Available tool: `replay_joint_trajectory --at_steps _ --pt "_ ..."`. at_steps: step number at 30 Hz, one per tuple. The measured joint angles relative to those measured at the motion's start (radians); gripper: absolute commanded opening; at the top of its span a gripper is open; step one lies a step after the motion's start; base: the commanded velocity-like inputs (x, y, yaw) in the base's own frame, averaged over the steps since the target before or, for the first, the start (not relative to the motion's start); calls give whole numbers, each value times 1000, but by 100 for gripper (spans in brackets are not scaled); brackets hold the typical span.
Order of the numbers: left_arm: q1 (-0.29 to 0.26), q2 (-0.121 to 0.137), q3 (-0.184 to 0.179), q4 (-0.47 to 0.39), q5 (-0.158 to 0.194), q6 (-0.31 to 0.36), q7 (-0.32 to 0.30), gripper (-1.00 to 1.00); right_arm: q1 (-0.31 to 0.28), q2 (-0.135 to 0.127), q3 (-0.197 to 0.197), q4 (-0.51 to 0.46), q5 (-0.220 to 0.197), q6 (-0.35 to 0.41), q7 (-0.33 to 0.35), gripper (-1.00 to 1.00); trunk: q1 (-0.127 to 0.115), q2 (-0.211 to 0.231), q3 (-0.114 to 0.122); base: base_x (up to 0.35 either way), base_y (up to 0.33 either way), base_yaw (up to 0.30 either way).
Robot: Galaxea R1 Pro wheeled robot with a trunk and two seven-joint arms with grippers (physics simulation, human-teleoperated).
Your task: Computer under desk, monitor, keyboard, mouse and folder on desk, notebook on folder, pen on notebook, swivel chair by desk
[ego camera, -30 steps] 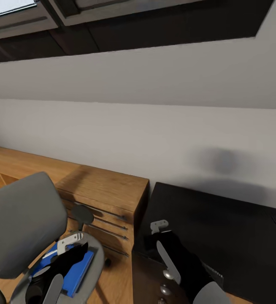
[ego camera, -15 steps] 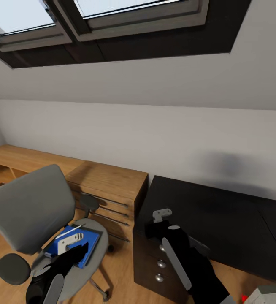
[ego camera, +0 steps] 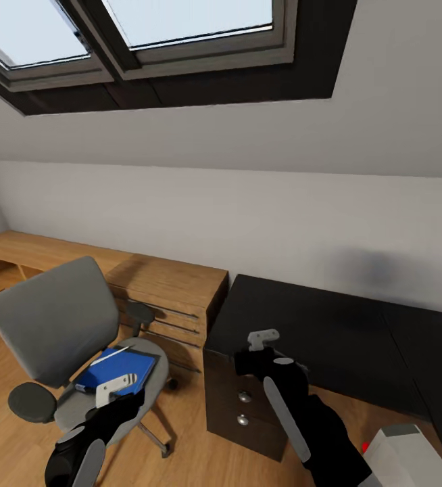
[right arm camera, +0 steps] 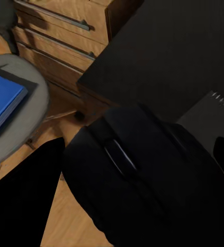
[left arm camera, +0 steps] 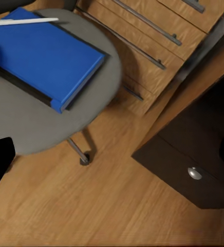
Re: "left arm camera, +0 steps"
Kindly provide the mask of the folder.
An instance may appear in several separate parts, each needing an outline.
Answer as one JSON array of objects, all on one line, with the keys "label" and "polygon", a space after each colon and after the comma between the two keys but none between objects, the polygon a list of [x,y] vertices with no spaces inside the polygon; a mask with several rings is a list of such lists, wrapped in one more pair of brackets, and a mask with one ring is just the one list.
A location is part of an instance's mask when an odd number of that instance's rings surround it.
[{"label": "folder", "polygon": [[[40,19],[22,7],[2,20]],[[105,55],[48,22],[0,25],[0,76],[62,113]]]}]

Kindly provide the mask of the swivel chair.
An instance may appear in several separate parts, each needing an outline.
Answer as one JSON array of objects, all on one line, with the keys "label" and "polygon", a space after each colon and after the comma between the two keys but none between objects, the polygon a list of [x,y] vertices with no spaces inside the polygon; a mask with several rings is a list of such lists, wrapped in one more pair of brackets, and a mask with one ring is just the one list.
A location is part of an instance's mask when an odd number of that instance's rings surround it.
[{"label": "swivel chair", "polygon": [[[0,0],[0,14],[35,1]],[[104,62],[62,113],[0,76],[0,139],[12,138],[16,156],[45,151],[66,140],[80,157],[80,165],[89,165],[89,154],[71,137],[104,111],[121,85],[123,69],[117,49],[97,26],[73,12],[77,2],[65,0],[62,9],[30,12],[39,18],[58,18],[48,23],[104,54]]]}]

